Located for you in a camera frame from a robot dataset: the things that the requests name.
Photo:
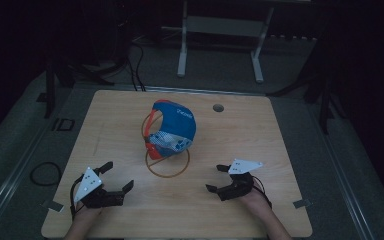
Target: black cable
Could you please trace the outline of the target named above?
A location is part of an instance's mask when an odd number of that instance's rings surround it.
[[[39,169],[40,167],[44,166],[44,165],[51,165],[57,169],[57,172],[58,172],[58,180],[57,181],[51,182],[51,183],[41,183],[41,182],[36,181],[36,179],[34,179],[34,173],[36,172],[36,170]],[[59,166],[57,164],[55,164],[53,162],[43,162],[43,163],[37,165],[35,168],[33,168],[33,170],[30,172],[30,180],[34,184],[39,185],[39,186],[44,186],[44,187],[53,186],[53,185],[58,186],[59,182],[61,181],[61,177],[62,177],[61,169],[59,168]]]
[[[141,54],[140,54],[140,58],[139,58],[138,64],[136,65],[136,72],[135,73],[136,73],[136,79],[138,80],[139,85],[140,85],[142,91],[146,92],[145,86],[143,85],[143,83],[142,83],[142,81],[140,80],[140,77],[139,77],[139,65],[140,65],[140,63],[141,63],[141,61],[143,59],[143,48],[140,45],[136,44],[136,43],[132,43],[132,45],[140,49],[140,53]]]
[[[136,83],[135,83],[135,76],[134,76],[134,73],[133,73],[134,71],[133,71],[133,67],[132,67],[132,62],[130,61],[130,59],[128,59],[127,63],[129,64],[129,68],[130,68],[130,75],[132,77],[132,85],[135,88],[135,91],[138,91],[138,89],[136,87]]]
[[[76,210],[76,213],[80,212],[80,210],[82,210],[82,208],[84,207],[85,205],[83,204],[79,209]]]
[[[264,189],[264,185],[263,185],[263,183],[261,182],[261,180],[258,179],[258,177],[255,177],[255,176],[252,176],[252,177],[253,177],[254,179],[257,179],[257,180],[258,180],[258,182],[260,183],[261,188],[263,189],[263,192],[266,193],[266,190]]]
[[[74,216],[76,215],[76,206],[74,206],[74,197],[73,197],[73,193],[74,193],[74,188],[76,187],[76,185],[82,181],[83,179],[83,175],[82,174],[78,179],[76,179],[76,181],[74,181],[73,185],[71,185],[71,189],[70,189],[70,211],[71,211],[71,219],[74,220]]]
[[[259,189],[258,187],[256,187],[256,186],[252,186],[252,188],[254,188],[254,189],[257,190],[259,193],[261,193],[261,194],[264,195],[264,192],[261,191],[261,189]]]

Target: hole in table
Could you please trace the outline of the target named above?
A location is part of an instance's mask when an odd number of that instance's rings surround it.
[[[223,112],[224,111],[224,107],[221,104],[214,104],[213,110],[216,111],[216,112]]]

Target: table leg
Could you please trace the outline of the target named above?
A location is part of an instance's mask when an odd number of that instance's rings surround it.
[[[258,59],[258,57],[260,56],[261,48],[263,47],[263,43],[267,35],[267,30],[269,29],[269,24],[273,16],[273,11],[274,11],[274,8],[271,7],[267,14],[266,21],[263,24],[263,27],[261,29],[261,34],[258,39],[257,48],[251,52],[252,66],[254,67],[255,81],[257,83],[262,83],[264,81],[263,73],[261,71],[260,60]]]
[[[177,68],[177,76],[184,77],[186,72],[186,57],[187,57],[187,46],[186,46],[186,33],[187,33],[187,6],[188,1],[183,1],[183,21],[182,21],[182,47],[180,49],[179,67]]]

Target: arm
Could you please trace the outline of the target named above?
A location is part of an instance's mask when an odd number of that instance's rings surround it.
[[[260,192],[253,188],[250,193],[240,197],[239,199],[243,204],[245,204],[252,214],[263,222],[264,226],[266,226],[267,235],[270,239],[292,239]]]
[[[76,213],[70,229],[64,237],[64,240],[80,240],[85,239],[87,233],[92,228],[96,219],[102,212],[102,208],[87,208],[82,207],[82,204],[77,204],[78,212]]]

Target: ring stand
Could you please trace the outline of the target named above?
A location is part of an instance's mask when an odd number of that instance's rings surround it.
[[[145,136],[144,136],[144,133],[143,133],[143,128],[144,128],[144,126],[145,126],[145,122],[147,121],[147,119],[149,118],[150,115],[151,115],[151,114],[148,114],[148,116],[146,116],[145,119],[144,119],[143,122],[142,122],[142,127],[141,127],[141,134],[142,134],[142,137],[145,137]],[[152,124],[155,123],[155,121],[157,121],[157,120],[158,120],[159,118],[161,118],[161,117],[162,117],[162,115],[156,117],[156,118],[152,121],[151,126],[152,126]],[[186,164],[185,164],[185,166],[184,166],[179,172],[177,172],[177,173],[169,174],[169,175],[161,174],[161,173],[157,173],[157,172],[156,172],[154,169],[152,169],[151,167],[154,166],[154,165],[156,165],[156,164],[158,164],[158,163],[161,163],[161,162],[163,162],[163,161],[165,161],[165,160],[169,160],[172,156],[170,156],[170,157],[165,157],[165,158],[161,158],[161,159],[152,160],[152,162],[150,162],[150,161],[148,161],[148,155],[149,155],[149,154],[148,154],[148,151],[147,151],[146,154],[145,154],[145,163],[146,163],[146,167],[148,168],[148,170],[149,170],[152,174],[154,174],[155,176],[161,177],[161,178],[172,178],[172,177],[179,176],[179,175],[182,174],[182,173],[188,168],[188,166],[189,166],[189,162],[190,162],[191,156],[190,156],[190,153],[189,153],[189,150],[188,150],[188,149],[186,149],[186,153],[187,153],[187,158],[188,158],[187,161],[186,161]]]

